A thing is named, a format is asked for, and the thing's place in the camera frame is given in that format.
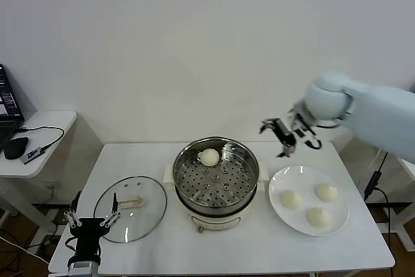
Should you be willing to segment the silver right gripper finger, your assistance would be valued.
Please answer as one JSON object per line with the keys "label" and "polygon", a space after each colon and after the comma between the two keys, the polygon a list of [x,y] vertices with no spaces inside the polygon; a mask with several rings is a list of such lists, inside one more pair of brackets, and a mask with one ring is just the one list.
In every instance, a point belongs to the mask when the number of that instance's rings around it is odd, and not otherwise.
{"label": "silver right gripper finger", "polygon": [[277,158],[290,158],[295,153],[295,144],[282,142],[282,150],[276,156]]}
{"label": "silver right gripper finger", "polygon": [[277,131],[277,118],[265,119],[262,121],[259,133],[262,134],[265,130]]}

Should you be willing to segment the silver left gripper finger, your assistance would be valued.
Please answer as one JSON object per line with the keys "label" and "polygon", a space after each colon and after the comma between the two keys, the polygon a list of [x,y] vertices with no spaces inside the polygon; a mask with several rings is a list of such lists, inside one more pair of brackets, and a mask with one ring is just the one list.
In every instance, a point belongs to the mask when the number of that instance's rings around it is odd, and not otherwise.
{"label": "silver left gripper finger", "polygon": [[64,212],[64,216],[71,228],[76,228],[76,227],[81,226],[81,222],[76,214],[80,195],[81,195],[81,191],[79,191],[77,195],[75,196],[75,198],[72,200],[69,209]]}
{"label": "silver left gripper finger", "polygon": [[121,216],[121,212],[118,210],[117,194],[113,194],[112,212],[101,223],[101,227],[110,228]]}

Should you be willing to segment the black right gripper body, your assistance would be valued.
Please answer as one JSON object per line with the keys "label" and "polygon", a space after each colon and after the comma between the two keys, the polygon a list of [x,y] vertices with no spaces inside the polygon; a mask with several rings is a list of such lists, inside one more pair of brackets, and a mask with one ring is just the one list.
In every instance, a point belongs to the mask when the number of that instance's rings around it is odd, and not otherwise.
{"label": "black right gripper body", "polygon": [[316,132],[313,127],[316,118],[311,114],[304,104],[295,104],[285,115],[278,118],[278,139],[284,143],[298,141],[310,141],[316,143]]}

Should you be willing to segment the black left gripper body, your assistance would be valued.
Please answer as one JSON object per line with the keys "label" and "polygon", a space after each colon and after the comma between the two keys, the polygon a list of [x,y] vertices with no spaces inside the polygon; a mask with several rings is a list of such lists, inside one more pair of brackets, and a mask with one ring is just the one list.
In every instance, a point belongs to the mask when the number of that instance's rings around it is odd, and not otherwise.
{"label": "black left gripper body", "polygon": [[75,254],[71,259],[100,259],[100,239],[109,232],[103,218],[80,218],[81,225],[70,227],[71,235],[77,240]]}

